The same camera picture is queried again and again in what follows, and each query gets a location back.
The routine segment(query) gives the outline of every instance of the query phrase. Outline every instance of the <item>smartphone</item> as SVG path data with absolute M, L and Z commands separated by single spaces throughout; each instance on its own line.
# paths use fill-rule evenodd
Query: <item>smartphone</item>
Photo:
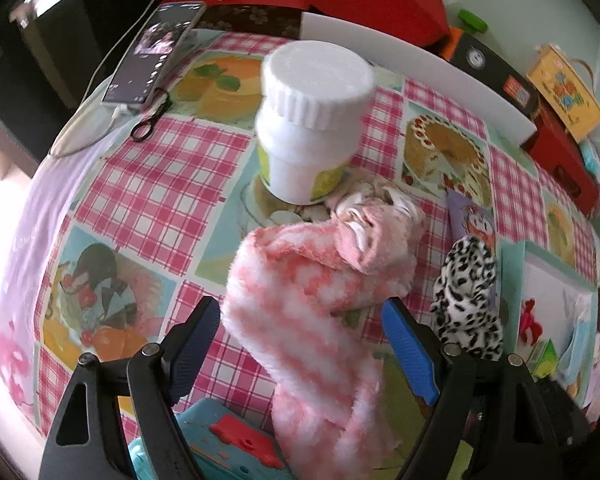
M 102 98 L 104 104 L 140 106 L 174 65 L 175 51 L 205 12 L 204 2 L 162 4 L 122 57 Z

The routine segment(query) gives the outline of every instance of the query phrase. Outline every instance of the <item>pink fluffy cloth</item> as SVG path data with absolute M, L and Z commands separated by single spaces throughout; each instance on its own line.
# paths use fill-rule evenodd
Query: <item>pink fluffy cloth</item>
M 328 205 L 328 221 L 252 231 L 221 307 L 276 381 L 275 435 L 299 480 L 364 478 L 397 446 L 382 362 L 333 315 L 405 296 L 422 234 L 422 212 L 381 177 L 354 174 Z

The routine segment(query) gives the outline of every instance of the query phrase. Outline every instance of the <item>black and white spotted cloth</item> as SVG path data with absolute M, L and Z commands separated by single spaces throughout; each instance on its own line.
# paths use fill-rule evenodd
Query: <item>black and white spotted cloth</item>
M 449 251 L 433 286 L 434 331 L 442 344 L 457 343 L 481 359 L 502 355 L 502 325 L 490 309 L 495 260 L 475 236 L 460 238 Z

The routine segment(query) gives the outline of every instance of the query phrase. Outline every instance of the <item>screw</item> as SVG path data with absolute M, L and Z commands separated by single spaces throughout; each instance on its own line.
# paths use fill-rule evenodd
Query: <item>screw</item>
M 449 357 L 458 357 L 462 350 L 456 343 L 447 343 L 442 347 L 442 351 Z
M 89 366 L 91 363 L 96 362 L 97 359 L 98 358 L 91 352 L 85 352 L 80 357 L 78 357 L 78 364 L 80 366 Z
M 518 354 L 509 354 L 509 357 L 507 359 L 509 361 L 509 364 L 511 364 L 512 366 L 522 366 L 524 363 L 522 357 L 520 357 Z
M 160 351 L 160 345 L 158 343 L 147 343 L 142 347 L 142 355 L 151 357 L 156 355 Z

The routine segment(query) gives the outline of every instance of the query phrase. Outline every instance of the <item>white plastic jar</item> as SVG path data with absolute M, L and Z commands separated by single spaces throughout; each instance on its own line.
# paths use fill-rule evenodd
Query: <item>white plastic jar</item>
M 291 204 L 323 200 L 358 149 L 374 88 L 368 63 L 336 44 L 295 41 L 271 52 L 255 121 L 267 189 Z

